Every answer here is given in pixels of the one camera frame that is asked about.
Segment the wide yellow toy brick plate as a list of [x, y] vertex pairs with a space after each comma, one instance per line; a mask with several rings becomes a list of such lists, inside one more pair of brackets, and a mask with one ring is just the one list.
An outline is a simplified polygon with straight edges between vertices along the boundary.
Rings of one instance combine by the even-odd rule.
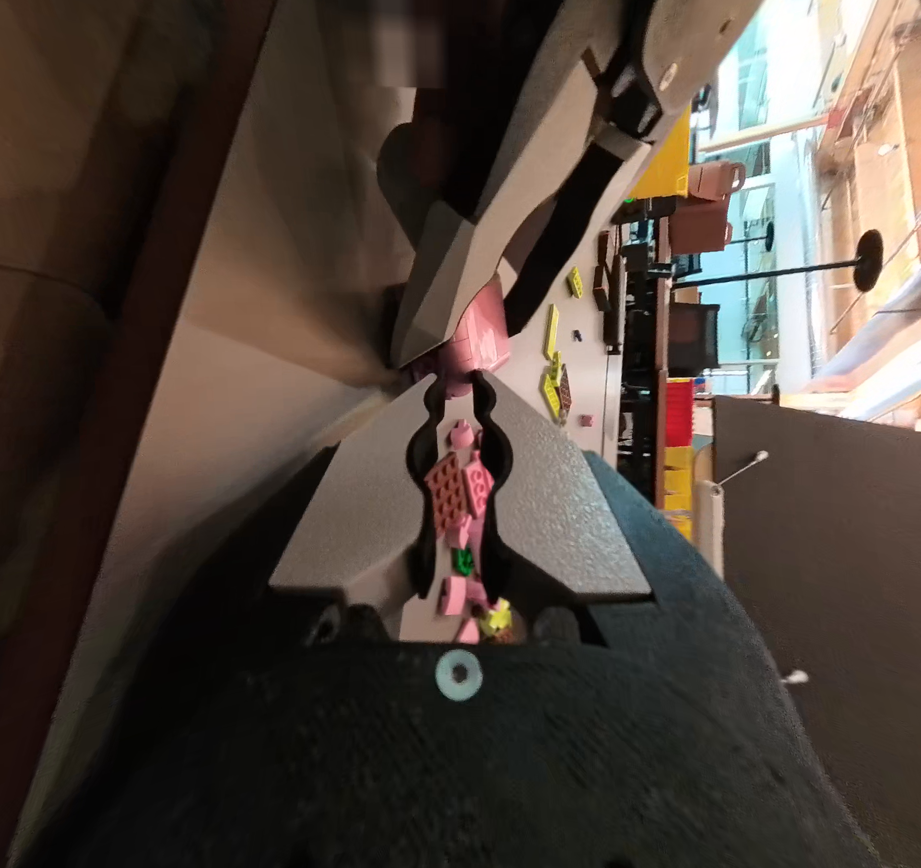
[[558, 419], [562, 409], [562, 382], [565, 365], [560, 351], [554, 351], [541, 376], [540, 391], [548, 412]]

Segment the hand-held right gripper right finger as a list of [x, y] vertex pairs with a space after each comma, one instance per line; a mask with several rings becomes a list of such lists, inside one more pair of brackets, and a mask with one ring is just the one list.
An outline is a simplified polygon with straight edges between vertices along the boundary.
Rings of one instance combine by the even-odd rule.
[[652, 589], [583, 451], [494, 375], [473, 375], [493, 479], [480, 549], [487, 595], [521, 613], [642, 602]]

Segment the black partition panel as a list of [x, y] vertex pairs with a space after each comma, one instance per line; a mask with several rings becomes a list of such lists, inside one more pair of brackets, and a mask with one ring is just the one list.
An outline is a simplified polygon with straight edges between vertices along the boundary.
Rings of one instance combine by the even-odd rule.
[[920, 862], [920, 435], [718, 397], [727, 584], [881, 861]]

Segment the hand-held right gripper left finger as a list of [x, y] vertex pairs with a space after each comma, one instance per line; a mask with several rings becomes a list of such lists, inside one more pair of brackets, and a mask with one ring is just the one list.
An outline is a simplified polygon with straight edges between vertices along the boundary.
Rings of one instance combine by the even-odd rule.
[[428, 375], [333, 450], [268, 581], [277, 593], [374, 612], [392, 640], [437, 568], [434, 498], [442, 380]]

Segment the black pole stand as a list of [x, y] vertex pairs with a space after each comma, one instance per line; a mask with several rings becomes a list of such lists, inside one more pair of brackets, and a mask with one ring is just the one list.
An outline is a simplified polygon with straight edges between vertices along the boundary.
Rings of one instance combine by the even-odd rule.
[[779, 279], [786, 276], [809, 275], [817, 272], [851, 270], [851, 283], [860, 293], [872, 291], [881, 276], [884, 267], [884, 244], [881, 232], [870, 229], [863, 233], [855, 248], [855, 255], [848, 260], [816, 263], [794, 268], [746, 272], [728, 276], [705, 278], [702, 280], [682, 280], [674, 282], [673, 289], [702, 288], [736, 282], [748, 283], [758, 280]]

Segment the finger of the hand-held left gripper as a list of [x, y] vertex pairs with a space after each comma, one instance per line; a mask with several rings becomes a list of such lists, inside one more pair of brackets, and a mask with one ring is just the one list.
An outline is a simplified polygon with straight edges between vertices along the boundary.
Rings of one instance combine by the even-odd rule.
[[557, 193], [581, 159], [597, 87], [578, 62], [479, 215], [465, 218], [409, 169], [412, 126], [390, 132], [390, 208], [415, 256], [403, 290], [390, 363], [403, 368], [446, 342], [493, 278], [520, 225]]
[[586, 149], [504, 299], [509, 337], [531, 321], [584, 238], [605, 227], [630, 196], [650, 157], [648, 144], [614, 127]]

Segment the white tube with metal arms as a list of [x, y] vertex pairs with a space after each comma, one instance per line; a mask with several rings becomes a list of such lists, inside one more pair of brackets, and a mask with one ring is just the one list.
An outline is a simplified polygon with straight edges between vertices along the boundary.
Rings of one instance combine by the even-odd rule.
[[759, 450], [725, 478], [715, 472], [713, 445], [696, 453], [693, 464], [692, 542], [714, 573], [725, 579], [724, 534], [726, 525], [725, 486], [732, 480], [756, 468], [769, 457]]

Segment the large pink toy brick block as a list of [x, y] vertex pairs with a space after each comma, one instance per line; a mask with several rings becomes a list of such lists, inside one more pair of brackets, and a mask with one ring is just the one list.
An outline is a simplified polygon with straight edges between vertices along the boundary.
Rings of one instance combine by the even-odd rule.
[[444, 382], [446, 399], [472, 392], [475, 371], [495, 372], [510, 358], [510, 343], [500, 276], [494, 273], [464, 311], [453, 336], [409, 364], [412, 383], [428, 375]]

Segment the black crate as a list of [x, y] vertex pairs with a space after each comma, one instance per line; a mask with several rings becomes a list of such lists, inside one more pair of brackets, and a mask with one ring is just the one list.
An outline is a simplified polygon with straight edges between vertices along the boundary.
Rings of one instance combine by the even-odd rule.
[[668, 371], [691, 378], [720, 367], [720, 305], [675, 302], [670, 307]]

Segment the small yellow plastic bin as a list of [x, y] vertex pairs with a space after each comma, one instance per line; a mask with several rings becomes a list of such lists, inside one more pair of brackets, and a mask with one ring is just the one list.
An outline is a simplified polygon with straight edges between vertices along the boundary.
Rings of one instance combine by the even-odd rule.
[[688, 541], [694, 540], [694, 461], [692, 446], [665, 449], [662, 512]]

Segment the red plastic bin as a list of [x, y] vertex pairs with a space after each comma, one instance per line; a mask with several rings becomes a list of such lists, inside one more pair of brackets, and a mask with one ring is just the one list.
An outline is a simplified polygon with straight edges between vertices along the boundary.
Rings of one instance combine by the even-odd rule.
[[696, 383], [691, 378], [671, 378], [666, 383], [665, 447], [693, 444]]

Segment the pile of colourful toy bricks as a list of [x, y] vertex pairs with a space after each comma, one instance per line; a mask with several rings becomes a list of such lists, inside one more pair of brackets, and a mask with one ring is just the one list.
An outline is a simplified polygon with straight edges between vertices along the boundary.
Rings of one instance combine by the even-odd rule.
[[431, 640], [510, 645], [514, 612], [505, 598], [489, 598], [483, 575], [487, 498], [493, 478], [481, 458], [481, 428], [471, 415], [443, 421], [439, 457], [425, 483], [432, 498], [436, 566], [424, 619]]

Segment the large yellow plastic bin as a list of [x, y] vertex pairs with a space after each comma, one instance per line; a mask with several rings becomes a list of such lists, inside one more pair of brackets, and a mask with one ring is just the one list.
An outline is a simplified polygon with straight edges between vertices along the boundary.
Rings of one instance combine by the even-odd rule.
[[657, 144], [647, 169], [633, 188], [633, 199], [686, 197], [690, 169], [692, 108], [688, 106], [668, 137]]

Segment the long brown toy brick bar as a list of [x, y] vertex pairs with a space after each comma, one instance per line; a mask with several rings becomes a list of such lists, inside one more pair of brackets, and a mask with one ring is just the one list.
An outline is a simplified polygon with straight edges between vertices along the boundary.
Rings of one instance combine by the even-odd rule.
[[619, 228], [599, 234], [592, 295], [602, 314], [602, 342], [609, 355], [621, 355], [625, 340], [626, 263], [621, 247]]

